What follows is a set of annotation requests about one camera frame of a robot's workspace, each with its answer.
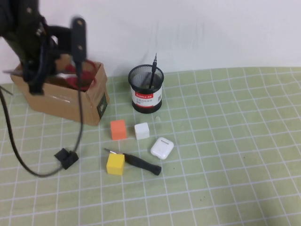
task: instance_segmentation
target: yellow cube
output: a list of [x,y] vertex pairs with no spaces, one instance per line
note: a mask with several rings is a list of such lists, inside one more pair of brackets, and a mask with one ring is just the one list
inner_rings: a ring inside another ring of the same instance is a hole
[[114,175],[122,175],[125,158],[123,154],[110,153],[107,162],[107,172]]

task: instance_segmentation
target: black sticker on box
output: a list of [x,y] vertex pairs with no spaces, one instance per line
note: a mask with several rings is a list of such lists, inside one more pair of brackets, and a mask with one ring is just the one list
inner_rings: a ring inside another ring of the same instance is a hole
[[107,108],[107,98],[105,96],[105,94],[103,95],[102,99],[100,100],[98,106],[97,106],[97,111],[98,111],[98,114],[99,114],[99,118],[101,119],[102,116],[103,116],[103,113],[105,111],[105,109]]

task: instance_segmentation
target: black mesh pen holder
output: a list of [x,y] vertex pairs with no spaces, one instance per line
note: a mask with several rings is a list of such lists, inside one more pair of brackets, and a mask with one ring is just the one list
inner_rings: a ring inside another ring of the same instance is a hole
[[152,79],[152,65],[140,65],[128,75],[133,108],[141,113],[154,113],[162,106],[163,72],[156,67]]

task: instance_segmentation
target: cable plug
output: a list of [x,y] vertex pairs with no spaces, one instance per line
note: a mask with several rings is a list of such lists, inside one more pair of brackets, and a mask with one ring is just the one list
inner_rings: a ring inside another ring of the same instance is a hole
[[55,154],[55,157],[61,162],[62,167],[66,170],[72,166],[78,159],[78,155],[74,151],[67,151],[62,149]]

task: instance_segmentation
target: screwdriver handle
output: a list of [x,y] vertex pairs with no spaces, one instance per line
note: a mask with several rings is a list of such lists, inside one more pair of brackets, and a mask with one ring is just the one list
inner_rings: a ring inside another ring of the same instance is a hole
[[136,167],[139,167],[139,168],[142,168],[142,169],[145,169],[145,170],[148,170],[150,172],[152,172],[153,174],[155,175],[159,175],[161,173],[161,167],[160,166],[156,166],[156,165],[153,165],[153,164],[150,164],[136,156],[133,156],[131,154],[124,154],[124,157],[125,157],[125,161],[133,166],[136,166]]

